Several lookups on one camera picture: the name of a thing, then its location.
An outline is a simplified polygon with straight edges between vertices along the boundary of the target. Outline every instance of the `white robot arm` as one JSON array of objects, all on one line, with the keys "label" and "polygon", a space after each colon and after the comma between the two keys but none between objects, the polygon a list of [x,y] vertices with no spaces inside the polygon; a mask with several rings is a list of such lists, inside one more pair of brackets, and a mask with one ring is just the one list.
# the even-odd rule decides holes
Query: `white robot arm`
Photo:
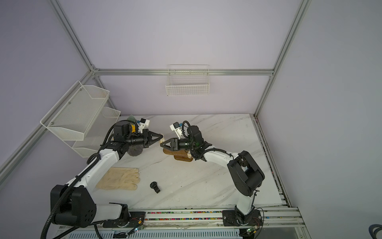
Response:
[{"label": "white robot arm", "polygon": [[127,205],[110,202],[95,204],[91,193],[96,184],[128,150],[130,146],[141,145],[148,148],[163,136],[145,129],[149,120],[140,122],[122,120],[115,123],[108,131],[97,153],[88,159],[88,166],[65,185],[56,185],[50,192],[51,213],[41,233],[45,239],[51,223],[73,226],[56,238],[61,238],[81,227],[115,220],[116,226],[129,223],[131,214]]},{"label": "white robot arm", "polygon": [[[184,124],[188,124],[187,135]],[[184,121],[183,124],[176,122],[170,125],[170,128],[178,137],[161,143],[161,147],[170,151],[189,150],[195,160],[213,162],[229,170],[235,187],[241,195],[234,211],[223,211],[224,225],[239,226],[257,223],[253,222],[252,218],[258,218],[260,211],[255,210],[252,205],[256,192],[258,192],[256,188],[261,186],[265,177],[252,156],[246,151],[232,153],[216,148],[204,141],[196,125],[190,125],[187,121]]]}]

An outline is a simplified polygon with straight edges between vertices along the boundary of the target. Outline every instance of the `marble table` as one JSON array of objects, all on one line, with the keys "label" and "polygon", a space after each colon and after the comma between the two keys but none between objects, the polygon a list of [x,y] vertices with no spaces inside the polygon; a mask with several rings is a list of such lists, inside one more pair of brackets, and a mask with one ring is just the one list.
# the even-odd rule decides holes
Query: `marble table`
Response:
[{"label": "marble table", "polygon": [[[135,118],[149,119],[149,130],[163,134],[166,140],[176,137],[169,127],[170,124],[187,120],[191,125],[197,125],[204,140],[217,148],[237,153],[248,151],[265,174],[254,205],[282,204],[249,114],[157,115]],[[202,160],[178,161],[173,156],[164,154],[162,150],[159,143],[156,143],[144,149],[137,157],[125,154],[114,167],[138,168],[141,178],[138,189],[95,189],[92,193],[95,203],[125,203],[129,209],[233,208],[236,205],[240,193],[226,168]],[[153,181],[160,188],[158,194],[150,188]]]}]

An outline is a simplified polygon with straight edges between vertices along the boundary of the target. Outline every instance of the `white wire basket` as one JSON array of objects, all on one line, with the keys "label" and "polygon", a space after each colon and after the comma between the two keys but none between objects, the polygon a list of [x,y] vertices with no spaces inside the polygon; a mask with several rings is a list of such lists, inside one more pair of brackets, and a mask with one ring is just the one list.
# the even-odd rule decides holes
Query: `white wire basket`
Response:
[{"label": "white wire basket", "polygon": [[168,65],[166,92],[168,96],[209,94],[208,65]]},{"label": "white wire basket", "polygon": [[46,122],[47,116],[44,116],[40,121],[62,141],[84,140],[109,98],[108,90],[82,85],[79,81],[74,86],[78,88],[77,91],[53,119]]},{"label": "white wire basket", "polygon": [[120,114],[121,111],[103,107],[85,139],[76,141],[71,148],[84,158],[96,153],[103,143],[107,131],[118,121]]}]

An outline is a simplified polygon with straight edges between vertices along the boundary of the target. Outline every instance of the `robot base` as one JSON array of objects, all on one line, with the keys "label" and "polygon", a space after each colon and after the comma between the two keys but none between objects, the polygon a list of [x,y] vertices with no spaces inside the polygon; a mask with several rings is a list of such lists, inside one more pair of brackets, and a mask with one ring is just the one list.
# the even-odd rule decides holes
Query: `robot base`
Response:
[{"label": "robot base", "polygon": [[[241,226],[237,222],[237,216],[235,210],[224,210],[222,211],[223,214],[223,225],[224,226]],[[263,224],[263,220],[260,215],[259,210],[253,210],[250,221],[246,226],[254,226],[254,225],[259,225],[261,226]]]},{"label": "robot base", "polygon": [[136,228],[138,226],[139,220],[144,222],[144,216],[146,212],[145,211],[131,211],[130,215],[131,218],[136,218],[136,219],[130,219],[129,224],[126,225],[125,221],[121,220],[106,220],[104,221],[104,224],[102,225],[103,228],[118,228],[118,227],[123,227],[125,228]]}]

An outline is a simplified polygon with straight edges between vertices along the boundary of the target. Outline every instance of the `wall-mounted basket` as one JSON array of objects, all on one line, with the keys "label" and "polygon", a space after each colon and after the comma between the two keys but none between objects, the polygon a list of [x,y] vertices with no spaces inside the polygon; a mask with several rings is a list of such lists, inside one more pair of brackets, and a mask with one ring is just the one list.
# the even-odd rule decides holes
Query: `wall-mounted basket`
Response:
[{"label": "wall-mounted basket", "polygon": [[168,96],[198,96],[210,93],[208,65],[168,65]]},{"label": "wall-mounted basket", "polygon": [[109,91],[92,86],[74,84],[77,90],[52,120],[47,114],[40,123],[62,141],[84,140],[97,116],[109,98]]},{"label": "wall-mounted basket", "polygon": [[121,111],[103,107],[85,139],[76,141],[71,148],[84,158],[96,153],[103,143],[107,131],[118,121],[120,114]]}]

